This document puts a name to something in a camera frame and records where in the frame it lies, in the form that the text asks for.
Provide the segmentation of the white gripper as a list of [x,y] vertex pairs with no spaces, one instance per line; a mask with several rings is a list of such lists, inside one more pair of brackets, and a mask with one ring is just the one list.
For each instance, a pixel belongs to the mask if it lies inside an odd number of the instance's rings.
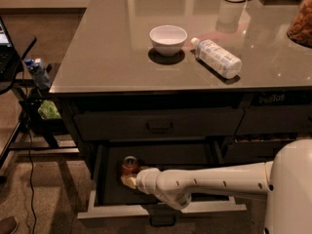
[[138,189],[145,194],[155,194],[157,192],[157,177],[161,172],[157,168],[140,166],[140,172],[134,175],[122,175],[121,181],[124,185]]

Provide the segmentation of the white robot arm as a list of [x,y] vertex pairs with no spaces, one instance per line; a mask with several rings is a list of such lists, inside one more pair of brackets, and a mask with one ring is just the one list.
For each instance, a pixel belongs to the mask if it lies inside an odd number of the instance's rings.
[[203,170],[141,167],[130,156],[121,181],[155,196],[175,210],[189,206],[193,193],[266,197],[264,234],[311,234],[312,140],[285,145],[270,162]]

